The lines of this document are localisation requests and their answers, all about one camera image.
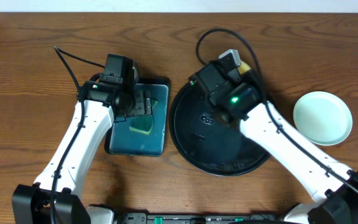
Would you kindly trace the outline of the green yellow sponge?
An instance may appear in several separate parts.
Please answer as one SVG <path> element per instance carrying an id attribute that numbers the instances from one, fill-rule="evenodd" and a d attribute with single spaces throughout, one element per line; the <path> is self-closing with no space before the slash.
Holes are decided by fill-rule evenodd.
<path id="1" fill-rule="evenodd" d="M 129 130 L 149 135 L 152 132 L 154 126 L 154 117 L 153 115 L 139 116 L 135 117 L 134 120 L 129 125 Z"/>

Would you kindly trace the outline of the yellow plate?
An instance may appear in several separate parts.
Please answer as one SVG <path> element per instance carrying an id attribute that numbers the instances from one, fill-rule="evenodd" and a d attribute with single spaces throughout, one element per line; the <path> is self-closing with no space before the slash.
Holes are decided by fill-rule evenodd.
<path id="1" fill-rule="evenodd" d="M 244 61 L 242 61 L 240 66 L 237 68 L 237 70 L 238 70 L 240 75 L 243 75 L 243 74 L 247 73 L 251 69 L 252 68 L 247 63 L 245 63 Z"/>

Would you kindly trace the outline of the mint plate with large scribble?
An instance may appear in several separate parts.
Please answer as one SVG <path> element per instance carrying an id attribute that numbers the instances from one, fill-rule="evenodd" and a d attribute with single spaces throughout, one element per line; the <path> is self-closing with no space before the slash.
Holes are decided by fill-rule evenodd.
<path id="1" fill-rule="evenodd" d="M 345 102 L 325 91 L 313 91 L 299 98 L 293 109 L 293 121 L 304 137 L 321 146 L 343 142 L 353 125 Z"/>

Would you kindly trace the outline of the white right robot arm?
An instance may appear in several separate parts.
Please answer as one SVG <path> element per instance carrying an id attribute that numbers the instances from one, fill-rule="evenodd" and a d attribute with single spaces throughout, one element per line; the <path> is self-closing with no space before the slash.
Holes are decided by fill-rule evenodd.
<path id="1" fill-rule="evenodd" d="M 358 171 L 302 136 L 269 101 L 260 75 L 231 58 L 213 60 L 189 78 L 227 125 L 257 143 L 306 189 L 312 203 L 293 207 L 285 223 L 358 223 Z"/>

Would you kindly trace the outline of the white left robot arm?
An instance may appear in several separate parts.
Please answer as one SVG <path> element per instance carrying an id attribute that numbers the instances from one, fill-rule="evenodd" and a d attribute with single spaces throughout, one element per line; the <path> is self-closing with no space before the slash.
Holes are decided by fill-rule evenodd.
<path id="1" fill-rule="evenodd" d="M 71 123 L 52 159 L 32 185 L 12 195 L 16 223 L 114 223 L 114 210 L 81 202 L 90 165 L 117 117 L 152 113 L 148 90 L 87 81 L 78 90 Z"/>

